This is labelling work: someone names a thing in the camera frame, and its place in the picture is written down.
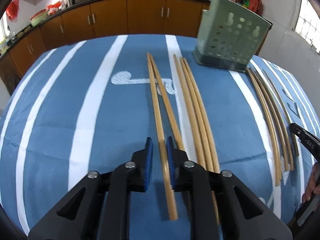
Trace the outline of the person's right hand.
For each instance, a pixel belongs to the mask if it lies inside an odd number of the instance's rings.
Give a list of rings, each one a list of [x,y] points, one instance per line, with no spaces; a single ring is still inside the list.
[[[318,170],[318,163],[315,163],[312,167],[312,171],[311,171],[305,192],[302,196],[303,203],[310,200],[312,193],[314,194],[320,193],[320,187],[316,186],[317,179],[315,178],[315,174],[317,170]]]

